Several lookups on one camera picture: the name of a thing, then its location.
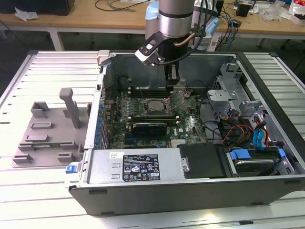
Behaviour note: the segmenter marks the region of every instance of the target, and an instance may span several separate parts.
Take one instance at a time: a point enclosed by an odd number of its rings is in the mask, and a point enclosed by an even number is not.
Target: white label
[[[124,152],[111,152],[109,154],[109,159],[123,158]]]
[[[149,177],[158,177],[159,176],[159,173],[149,173]]]

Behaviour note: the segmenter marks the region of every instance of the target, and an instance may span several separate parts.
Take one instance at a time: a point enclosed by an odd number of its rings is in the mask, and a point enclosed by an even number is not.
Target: gray fixture post
[[[78,118],[78,109],[72,100],[73,90],[72,88],[62,88],[59,93],[60,99],[62,99],[68,109],[74,128],[78,129],[80,125],[80,119]]]

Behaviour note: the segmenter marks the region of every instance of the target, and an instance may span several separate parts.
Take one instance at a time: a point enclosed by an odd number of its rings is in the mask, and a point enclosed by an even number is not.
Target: motherboard
[[[199,97],[185,90],[175,91],[167,98],[133,98],[128,92],[106,97],[100,116],[106,119],[108,148],[169,148],[206,143],[198,117]]]

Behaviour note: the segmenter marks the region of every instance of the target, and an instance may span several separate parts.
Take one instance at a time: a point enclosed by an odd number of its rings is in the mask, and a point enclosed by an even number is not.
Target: sticker
[[[109,159],[123,158],[124,152],[110,152]]]
[[[157,154],[122,155],[123,180],[147,181],[160,180],[160,168]]]

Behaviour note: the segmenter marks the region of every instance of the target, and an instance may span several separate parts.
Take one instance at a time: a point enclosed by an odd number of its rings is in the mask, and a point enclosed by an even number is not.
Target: floor
[[[3,93],[19,66],[31,50],[54,50],[52,41],[46,32],[17,31],[16,36],[6,31],[7,39],[0,41],[0,95]],[[144,41],[144,35],[94,34],[95,44],[91,43],[89,33],[61,33],[66,50],[136,50]],[[290,41],[284,50],[281,46],[285,40],[265,40],[261,48],[256,46],[257,39],[236,38],[229,51],[232,52],[275,52],[293,70],[305,55],[305,43]],[[305,61],[295,71],[305,82]]]

